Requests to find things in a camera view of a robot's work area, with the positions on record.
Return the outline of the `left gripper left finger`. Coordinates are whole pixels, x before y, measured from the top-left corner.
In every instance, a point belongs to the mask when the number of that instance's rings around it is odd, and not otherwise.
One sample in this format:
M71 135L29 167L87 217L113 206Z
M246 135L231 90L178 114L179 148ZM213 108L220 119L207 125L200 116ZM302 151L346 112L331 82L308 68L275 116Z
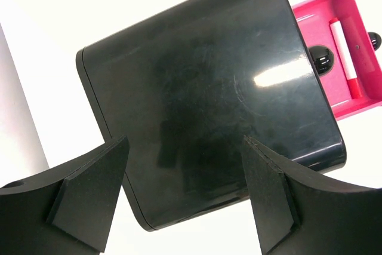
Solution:
M3 186L1 254L103 253L129 149L122 136Z

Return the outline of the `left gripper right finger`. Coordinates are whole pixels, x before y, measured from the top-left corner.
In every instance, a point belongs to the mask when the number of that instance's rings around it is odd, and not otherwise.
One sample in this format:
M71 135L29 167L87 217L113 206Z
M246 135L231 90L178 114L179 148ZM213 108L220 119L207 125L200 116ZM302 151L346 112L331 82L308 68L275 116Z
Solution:
M242 162L263 254L380 254L381 190L342 182L245 137Z

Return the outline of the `white marker red cap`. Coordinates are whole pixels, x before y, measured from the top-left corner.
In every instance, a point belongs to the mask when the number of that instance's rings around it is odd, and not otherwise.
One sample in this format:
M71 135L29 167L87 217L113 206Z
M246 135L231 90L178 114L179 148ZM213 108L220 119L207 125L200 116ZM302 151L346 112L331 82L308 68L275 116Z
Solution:
M341 21L338 18L333 18L329 21L332 36L338 51L341 65L347 80L347 85L353 99L360 99L363 96L360 82L353 64L350 50L347 45L346 37Z

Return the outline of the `black drawer cabinet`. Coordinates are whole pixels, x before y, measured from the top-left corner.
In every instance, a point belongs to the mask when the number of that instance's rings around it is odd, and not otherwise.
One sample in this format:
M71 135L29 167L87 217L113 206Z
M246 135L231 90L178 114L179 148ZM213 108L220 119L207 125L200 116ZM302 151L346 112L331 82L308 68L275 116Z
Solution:
M123 188L147 231L247 200L245 136L321 173L346 162L288 0L188 0L76 67L103 138L128 138Z

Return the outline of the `pink bottom drawer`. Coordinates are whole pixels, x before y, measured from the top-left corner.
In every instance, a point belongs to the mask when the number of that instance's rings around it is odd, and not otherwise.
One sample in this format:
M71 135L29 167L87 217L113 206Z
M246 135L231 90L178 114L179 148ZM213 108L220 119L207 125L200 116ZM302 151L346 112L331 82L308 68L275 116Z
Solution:
M381 45L355 0L307 0L292 8L337 120L381 105Z

